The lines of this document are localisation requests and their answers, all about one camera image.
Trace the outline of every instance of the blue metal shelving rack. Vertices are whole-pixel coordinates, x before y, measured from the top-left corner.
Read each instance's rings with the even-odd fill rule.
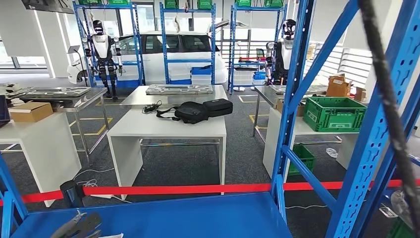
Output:
[[[140,85],[145,85],[145,75],[144,75],[144,67],[143,67],[143,54],[142,54],[142,48],[141,48],[141,36],[140,36],[140,32],[139,32],[139,19],[138,19],[138,14],[137,14],[137,5],[136,4],[101,4],[101,5],[81,5],[81,4],[76,4],[75,1],[73,1],[73,9],[74,10],[74,14],[76,16],[76,21],[77,21],[77,26],[79,28],[79,34],[80,34],[80,38],[85,37],[84,32],[86,32],[86,34],[88,36],[91,35],[90,30],[89,30],[89,22],[88,22],[88,18],[87,18],[87,14],[86,14],[86,10],[87,9],[101,9],[101,10],[106,10],[106,9],[130,9],[131,11],[131,22],[132,22],[132,27],[133,27],[133,38],[134,38],[134,45],[138,45],[140,46],[139,49],[137,49],[137,47],[135,47],[135,51],[136,51],[136,60],[131,60],[131,61],[123,61],[122,65],[135,65],[137,66],[137,70],[138,70],[138,74],[139,74],[139,78],[137,80],[134,80],[134,82],[131,82],[132,80],[129,80],[130,83],[123,83],[124,81],[118,81],[117,78],[117,85],[124,85],[126,87],[137,87]],[[77,9],[81,9],[83,11],[83,17],[86,23],[86,31],[84,30],[84,26],[81,24],[80,18],[79,18],[79,13],[77,11]],[[86,68],[88,67],[88,60],[86,57],[86,54],[83,52],[84,56],[85,56],[85,65]],[[96,63],[96,58],[95,58],[95,54],[92,54],[92,62],[95,65]],[[94,75],[91,74],[90,69],[86,69],[87,73],[88,73],[88,77],[89,77],[89,83],[91,86],[95,86],[96,85],[96,80],[94,79]]]
[[[235,31],[236,31],[236,13],[237,11],[276,11],[277,17],[276,17],[276,27],[275,27],[275,34],[274,34],[274,41],[277,41],[278,39],[278,33],[280,31],[278,26],[278,21],[280,18],[280,13],[283,13],[282,22],[286,20],[286,10],[287,10],[287,4],[285,4],[283,7],[263,7],[263,6],[237,6],[236,3],[233,4],[230,7],[230,41],[229,41],[229,74],[228,74],[228,84],[227,88],[230,90],[230,94],[233,93],[233,87],[241,86],[241,87],[251,87],[254,86],[252,84],[250,85],[235,85],[233,83],[233,74],[235,71],[235,66],[245,66],[245,65],[256,65],[259,67],[260,65],[263,65],[260,62],[251,62],[251,63],[244,63],[239,62],[235,63]]]
[[[163,64],[165,67],[165,81],[166,84],[171,84],[168,71],[168,63],[211,63],[211,84],[215,84],[214,70],[215,70],[215,49],[216,49],[216,40],[215,40],[215,27],[214,22],[216,19],[216,4],[213,4],[211,9],[188,9],[188,13],[210,13],[211,14],[211,58],[210,59],[168,59],[168,52],[166,49],[166,31],[165,31],[165,13],[166,12],[179,12],[185,13],[184,9],[178,8],[164,8],[162,2],[159,3],[160,7],[160,25],[162,28],[162,50],[163,50]]]
[[[391,159],[392,150],[388,149],[361,211],[376,162],[388,136],[377,87],[373,91],[337,199],[322,186],[290,149],[290,136],[293,133],[297,105],[358,11],[357,0],[349,0],[302,80],[315,2],[316,0],[301,0],[299,3],[293,57],[287,80],[270,191],[80,208],[81,212],[100,214],[103,221],[100,227],[102,235],[109,236],[122,232],[129,237],[135,237],[141,231],[143,237],[171,237],[176,233],[180,237],[193,237],[197,234],[202,234],[204,237],[219,237],[223,234],[227,237],[291,238],[287,228],[282,186],[287,160],[290,159],[332,212],[325,237],[349,238],[350,235],[360,237],[370,220],[372,211],[376,209],[375,203],[382,195],[383,186],[389,181],[389,173],[395,169],[395,162]],[[404,96],[409,83],[406,79],[411,78],[420,55],[420,48],[417,47],[420,45],[419,25],[420,1],[403,1],[386,51],[398,102]],[[410,96],[401,118],[407,135],[410,134],[420,113],[420,95],[416,94],[418,90],[420,90],[420,78],[416,81],[414,93]],[[10,237],[13,232],[14,237],[48,237],[75,215],[75,209],[28,213],[1,155],[0,178],[3,238]]]

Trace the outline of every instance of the metal tray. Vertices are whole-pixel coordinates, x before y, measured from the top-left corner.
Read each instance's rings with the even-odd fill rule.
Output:
[[[168,95],[168,94],[212,94],[211,85],[167,85],[152,84],[146,90],[147,95]]]
[[[62,87],[62,88],[48,88],[48,87],[33,87],[28,88],[25,92],[25,97],[31,98],[71,98],[80,97],[89,92],[91,87]]]
[[[286,92],[286,85],[270,85],[276,94],[284,94]],[[325,94],[328,86],[326,85],[311,85],[305,94]]]

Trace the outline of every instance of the gray carpet floor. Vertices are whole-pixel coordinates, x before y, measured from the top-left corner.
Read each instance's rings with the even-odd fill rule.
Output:
[[[250,95],[255,92],[247,89],[245,92],[235,92],[228,96],[234,103],[234,112],[225,117],[227,143],[226,143],[226,184],[232,183],[260,183],[269,182],[269,176],[262,164],[264,143],[256,137],[252,137],[252,122],[249,115],[255,114],[256,97],[242,97],[241,102],[238,96]],[[106,109],[109,118],[112,118],[110,126],[120,120],[126,110],[113,103],[106,101]],[[261,103],[260,114],[268,114],[269,105]],[[74,115],[68,114],[69,123],[74,121]],[[80,113],[81,118],[101,118],[102,107],[92,106]],[[267,126],[268,117],[261,116],[258,125]],[[96,133],[103,126],[101,119],[82,120],[82,127],[86,133]],[[78,133],[76,125],[71,127],[73,133]],[[91,147],[97,136],[87,136],[87,143]],[[77,148],[82,148],[79,136],[74,136]],[[334,140],[333,136],[307,136],[297,137],[297,141]],[[345,170],[328,156],[326,148],[339,149],[339,145],[309,145],[308,149],[315,155],[316,162],[314,174],[320,181],[341,181],[344,178]],[[193,185],[193,184],[218,184],[218,159],[215,146],[190,146],[190,147],[147,147],[143,148],[144,165],[137,176],[134,185]],[[35,181],[29,170],[23,154],[3,155],[12,177],[21,194],[37,192]],[[105,138],[92,154],[93,166],[88,167],[83,153],[79,153],[82,162],[82,171],[94,169],[103,171],[113,168],[112,158],[108,141]],[[115,172],[104,173],[85,172],[76,178],[77,181],[90,181],[96,179],[98,186],[117,185]],[[305,181],[302,176],[293,176],[288,179],[290,182]],[[336,197],[338,191],[331,191]],[[149,201],[171,198],[187,197],[187,195],[130,195],[128,201]],[[324,205],[313,191],[288,191],[285,193],[286,206],[310,206]],[[86,197],[86,206],[117,204],[121,203],[116,199],[104,199]],[[48,210],[65,207],[62,200],[54,202],[51,208],[46,208],[43,203],[27,204],[30,211]],[[331,213],[325,207],[312,207],[308,209],[290,208],[287,209],[287,221],[289,229],[296,238],[322,238],[328,227]],[[385,238],[394,220],[385,218],[377,212],[370,223],[364,237]]]

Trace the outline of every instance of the humanoid robot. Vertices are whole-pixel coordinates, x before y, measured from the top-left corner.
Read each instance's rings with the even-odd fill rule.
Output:
[[[295,34],[296,21],[288,19],[283,22],[284,38],[278,42],[268,42],[265,57],[265,75],[267,84],[286,85],[292,57],[293,35]]]
[[[89,47],[90,43],[92,43],[95,51],[95,56],[98,59],[96,70],[99,72],[99,77],[101,78],[104,87],[107,88],[106,96],[109,98],[111,97],[106,76],[106,67],[108,67],[109,79],[111,81],[112,88],[112,99],[116,101],[118,99],[115,93],[116,67],[114,65],[114,60],[112,60],[111,45],[115,44],[115,51],[118,59],[118,72],[121,73],[122,61],[119,39],[118,37],[112,39],[109,35],[105,34],[102,22],[99,20],[93,21],[93,29],[96,32],[96,34],[93,34],[89,37],[84,37],[82,39],[86,57],[88,58],[88,64],[92,69],[92,72],[94,72],[91,49]]]

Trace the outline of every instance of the white box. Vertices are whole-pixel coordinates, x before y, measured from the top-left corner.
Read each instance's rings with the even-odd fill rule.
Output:
[[[191,84],[211,84],[211,75],[193,74],[191,75]]]

